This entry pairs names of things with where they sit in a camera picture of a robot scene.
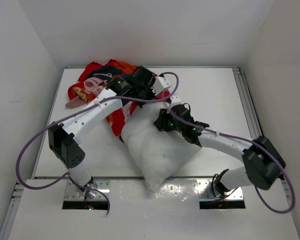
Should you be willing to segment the white pillow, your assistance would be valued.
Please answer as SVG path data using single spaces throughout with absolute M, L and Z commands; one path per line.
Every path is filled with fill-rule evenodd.
M 190 160 L 200 147 L 190 144 L 176 131 L 159 131 L 155 120 L 165 104 L 147 103 L 137 108 L 121 130 L 134 163 L 145 184 L 155 192 L 160 185 Z

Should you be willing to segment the red pink patterned pillowcase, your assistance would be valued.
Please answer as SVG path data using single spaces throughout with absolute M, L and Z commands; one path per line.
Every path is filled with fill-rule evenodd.
M 89 63 L 83 73 L 80 75 L 77 82 L 68 88 L 68 102 L 66 108 L 73 109 L 80 106 L 86 107 L 92 100 L 94 100 L 100 92 L 107 86 L 114 77 L 132 74 L 138 66 L 131 65 L 127 62 L 117 61 L 111 59 L 105 65 L 97 62 Z M 169 95 L 169 90 L 157 94 L 152 100 L 159 100 Z M 101 102 L 108 100 L 121 99 L 128 100 L 128 103 L 120 109 L 108 115 L 104 120 L 109 124 L 113 134 L 118 137 L 121 135 L 125 123 L 129 120 L 137 107 L 142 107 L 143 102 L 136 102 L 136 98 L 125 96 L 109 97 Z

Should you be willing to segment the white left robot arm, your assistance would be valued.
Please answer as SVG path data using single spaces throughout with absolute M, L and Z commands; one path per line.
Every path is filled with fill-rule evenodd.
M 65 165 L 73 182 L 85 187 L 92 181 L 92 176 L 83 164 L 86 154 L 80 144 L 84 138 L 107 116 L 129 102 L 117 98 L 105 102 L 102 100 L 111 97 L 152 100 L 155 98 L 152 90 L 155 81 L 155 74 L 143 66 L 139 66 L 131 75 L 117 76 L 84 108 L 86 112 L 58 123 L 48 130 L 49 148 Z

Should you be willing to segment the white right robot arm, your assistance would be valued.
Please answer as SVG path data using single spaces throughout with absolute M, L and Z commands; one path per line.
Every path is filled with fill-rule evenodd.
M 183 104 L 160 109 L 154 125 L 159 131 L 180 133 L 189 144 L 220 151 L 243 163 L 243 167 L 225 169 L 215 176 L 211 192 L 216 197 L 250 185 L 269 190 L 286 167 L 285 161 L 267 137 L 259 136 L 248 141 L 226 137 L 224 133 L 217 133 L 210 128 L 209 124 L 195 121 Z

